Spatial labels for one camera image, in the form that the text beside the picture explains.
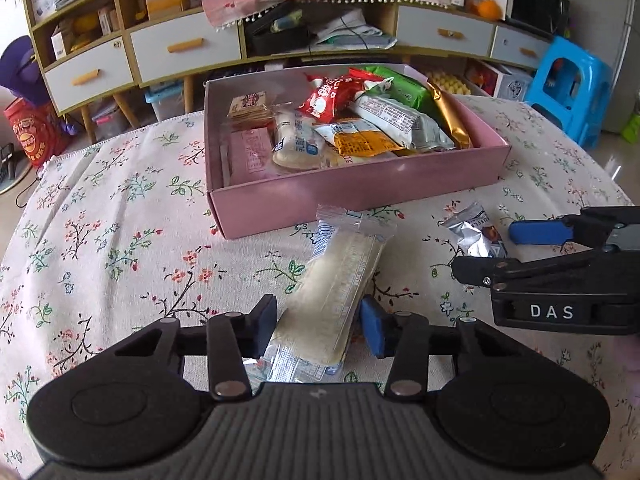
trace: floral pattern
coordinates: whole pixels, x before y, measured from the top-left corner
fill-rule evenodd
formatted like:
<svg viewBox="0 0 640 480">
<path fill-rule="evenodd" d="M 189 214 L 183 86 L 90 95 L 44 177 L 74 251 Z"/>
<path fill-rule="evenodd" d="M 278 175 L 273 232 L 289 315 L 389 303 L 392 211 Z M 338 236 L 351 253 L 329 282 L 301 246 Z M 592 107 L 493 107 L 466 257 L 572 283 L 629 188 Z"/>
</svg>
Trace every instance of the floral pattern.
<svg viewBox="0 0 640 480">
<path fill-rule="evenodd" d="M 580 248 L 514 246 L 512 221 L 630 204 L 583 150 L 529 107 L 460 100 L 513 147 L 500 181 L 368 212 L 395 222 L 397 233 L 366 291 L 390 312 L 417 312 L 444 326 L 466 316 L 493 319 L 488 291 L 451 277 L 460 250 L 442 226 L 473 200 L 484 205 L 510 256 L 523 261 Z M 206 197 L 203 119 L 164 121 L 48 165 L 0 265 L 0 463 L 24 476 L 39 466 L 23 422 L 31 396 L 132 330 L 161 317 L 189 326 L 218 312 L 249 312 L 267 293 L 276 295 L 280 309 L 287 306 L 311 257 L 316 224 L 222 238 Z M 627 400 L 611 338 L 505 332 L 606 396 L 611 428 L 596 460 L 600 468 L 614 472 L 640 462 L 640 416 Z M 335 380 L 382 388 L 390 365 L 371 357 L 356 334 Z M 207 387 L 205 375 L 185 370 L 199 388 Z M 449 378 L 448 370 L 430 367 L 432 387 Z"/>
</svg>

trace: drawer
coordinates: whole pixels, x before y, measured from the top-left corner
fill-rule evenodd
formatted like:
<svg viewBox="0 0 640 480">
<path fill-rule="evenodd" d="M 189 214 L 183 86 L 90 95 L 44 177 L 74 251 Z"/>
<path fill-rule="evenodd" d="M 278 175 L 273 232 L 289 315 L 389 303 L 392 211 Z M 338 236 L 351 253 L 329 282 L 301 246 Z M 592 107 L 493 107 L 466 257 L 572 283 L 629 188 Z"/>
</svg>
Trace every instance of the drawer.
<svg viewBox="0 0 640 480">
<path fill-rule="evenodd" d="M 204 12 L 142 28 L 131 40 L 143 83 L 241 58 L 238 28 L 216 32 Z"/>
<path fill-rule="evenodd" d="M 398 13 L 396 36 L 404 46 L 487 56 L 493 34 L 493 23 L 448 12 L 401 6 Z"/>
<path fill-rule="evenodd" d="M 498 27 L 495 33 L 494 47 L 491 58 L 505 63 L 538 68 L 540 61 L 545 57 L 549 43 L 545 40 L 532 38 L 517 30 L 506 27 Z"/>
<path fill-rule="evenodd" d="M 44 76 L 59 112 L 133 83 L 122 38 L 87 50 Z"/>
</svg>

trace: pink box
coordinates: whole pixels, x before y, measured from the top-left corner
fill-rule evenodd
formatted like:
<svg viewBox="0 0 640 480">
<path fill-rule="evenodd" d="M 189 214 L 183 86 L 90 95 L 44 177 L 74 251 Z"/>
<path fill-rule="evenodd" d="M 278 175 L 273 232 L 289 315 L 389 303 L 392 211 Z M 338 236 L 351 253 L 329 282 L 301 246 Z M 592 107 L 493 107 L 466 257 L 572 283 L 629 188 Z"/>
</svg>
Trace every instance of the pink box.
<svg viewBox="0 0 640 480">
<path fill-rule="evenodd" d="M 312 92 L 306 74 L 337 76 L 352 65 L 289 68 L 217 79 L 207 83 L 205 156 L 207 195 L 225 238 L 281 229 L 316 218 L 319 204 L 354 211 L 418 200 L 471 187 L 488 186 L 498 174 L 511 146 L 459 101 L 456 107 L 476 148 L 398 157 L 340 168 L 307 171 L 223 187 L 220 124 L 233 97 L 266 91 L 273 102 L 302 103 Z M 407 65 L 387 64 L 422 83 L 425 76 Z"/>
</svg>

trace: cabinet leg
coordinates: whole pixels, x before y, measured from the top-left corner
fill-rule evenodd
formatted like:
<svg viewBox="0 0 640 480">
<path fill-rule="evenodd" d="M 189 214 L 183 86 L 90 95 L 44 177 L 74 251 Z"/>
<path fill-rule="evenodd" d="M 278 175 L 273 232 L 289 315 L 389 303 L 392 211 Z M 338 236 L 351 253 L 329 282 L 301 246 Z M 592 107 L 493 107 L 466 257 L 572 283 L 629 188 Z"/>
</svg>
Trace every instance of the cabinet leg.
<svg viewBox="0 0 640 480">
<path fill-rule="evenodd" d="M 89 105 L 84 105 L 82 108 L 80 108 L 80 111 L 82 112 L 82 122 L 84 122 L 84 129 L 89 136 L 89 140 L 92 144 L 95 144 L 95 127 L 94 121 L 92 120 L 91 114 L 89 113 Z"/>
<path fill-rule="evenodd" d="M 129 107 L 129 103 L 127 103 L 126 99 L 122 97 L 122 95 L 120 94 L 114 94 L 113 99 L 116 101 L 118 108 L 122 110 L 122 113 L 127 118 L 127 121 L 129 121 L 129 124 L 131 124 L 131 127 L 139 128 L 140 121 L 138 120 L 136 115 L 133 113 L 133 110 L 131 110 L 131 108 Z"/>
<path fill-rule="evenodd" d="M 193 76 L 188 75 L 184 78 L 184 113 L 193 112 Z"/>
</svg>

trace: red bucket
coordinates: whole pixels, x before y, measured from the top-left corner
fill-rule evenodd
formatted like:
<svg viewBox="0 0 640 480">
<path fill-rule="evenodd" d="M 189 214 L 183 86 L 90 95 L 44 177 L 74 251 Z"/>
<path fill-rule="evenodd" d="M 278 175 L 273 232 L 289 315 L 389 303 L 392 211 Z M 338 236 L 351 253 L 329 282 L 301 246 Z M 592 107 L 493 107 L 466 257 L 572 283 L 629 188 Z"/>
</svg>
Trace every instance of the red bucket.
<svg viewBox="0 0 640 480">
<path fill-rule="evenodd" d="M 18 98 L 7 107 L 4 116 L 36 168 L 53 155 L 60 155 L 69 144 L 51 102 L 34 108 L 25 99 Z"/>
</svg>

